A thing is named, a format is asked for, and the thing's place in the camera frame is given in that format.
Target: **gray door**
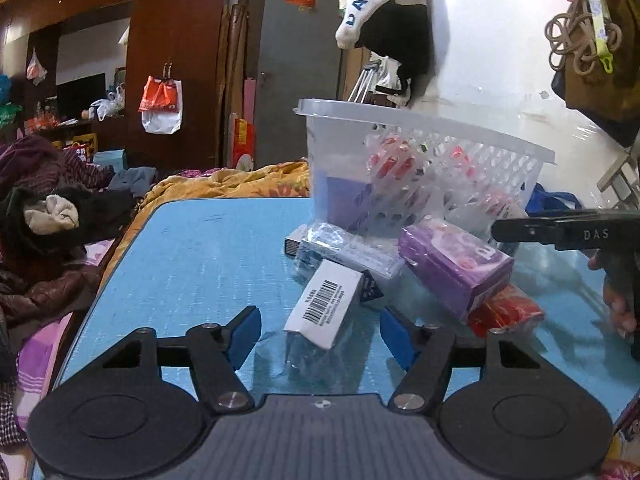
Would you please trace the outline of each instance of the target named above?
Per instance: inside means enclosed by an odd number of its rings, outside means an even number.
[[[301,98],[336,98],[338,25],[338,0],[316,0],[311,10],[265,0],[255,92],[256,168],[306,156],[305,118],[292,110]]]

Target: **purple box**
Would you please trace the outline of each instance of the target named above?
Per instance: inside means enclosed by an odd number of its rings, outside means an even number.
[[[513,258],[444,220],[405,227],[400,255],[414,274],[460,321],[509,283]]]

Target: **yellow blanket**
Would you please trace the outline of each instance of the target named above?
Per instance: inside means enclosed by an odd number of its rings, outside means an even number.
[[[284,162],[276,166],[265,166],[257,171],[219,170],[211,176],[199,178],[174,175],[158,182],[140,203],[138,214],[104,271],[100,287],[104,286],[133,238],[158,206],[186,198],[278,196],[309,196],[309,169],[306,162]]]

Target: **basket rim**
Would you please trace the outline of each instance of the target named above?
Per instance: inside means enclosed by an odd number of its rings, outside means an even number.
[[[331,101],[328,99],[300,99],[297,115],[323,119],[339,119],[370,124],[390,124],[415,130],[455,131],[457,139],[471,140],[488,144],[496,148],[509,150],[519,155],[527,155],[548,164],[556,162],[556,152],[528,140],[491,130],[483,126],[463,123],[454,119],[434,116],[426,113],[399,110],[376,105]]]

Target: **barcode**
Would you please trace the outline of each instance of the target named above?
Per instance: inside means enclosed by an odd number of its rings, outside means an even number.
[[[306,319],[314,324],[319,324],[322,319],[322,314],[327,310],[329,306],[329,302],[334,296],[335,292],[338,290],[337,283],[330,282],[329,280],[324,280],[324,283],[316,292],[316,295],[313,298],[311,304],[309,304],[306,312],[302,316],[302,319]]]

